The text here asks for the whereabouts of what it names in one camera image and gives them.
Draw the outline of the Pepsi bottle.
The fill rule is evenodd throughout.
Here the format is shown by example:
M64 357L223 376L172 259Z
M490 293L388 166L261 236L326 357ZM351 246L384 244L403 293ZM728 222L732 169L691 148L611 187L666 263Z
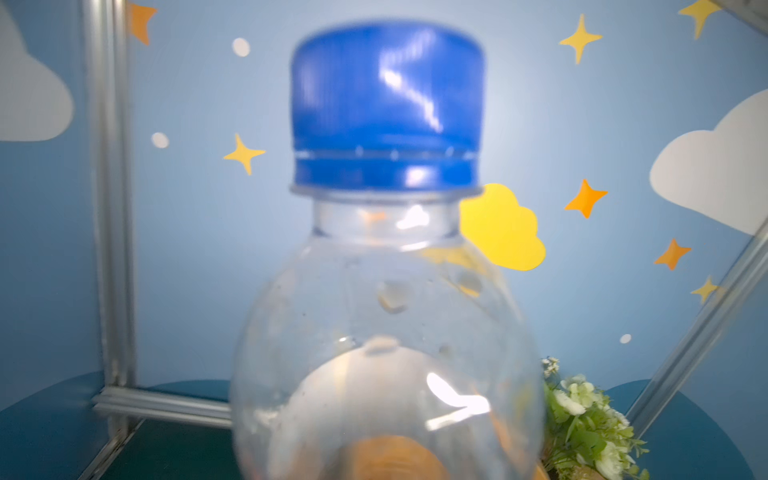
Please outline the Pepsi bottle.
M485 57L434 23L328 29L291 59L292 190L305 244L256 301L229 404L246 479L326 479L340 449L468 444L530 479L540 359L506 282L460 230L479 196Z

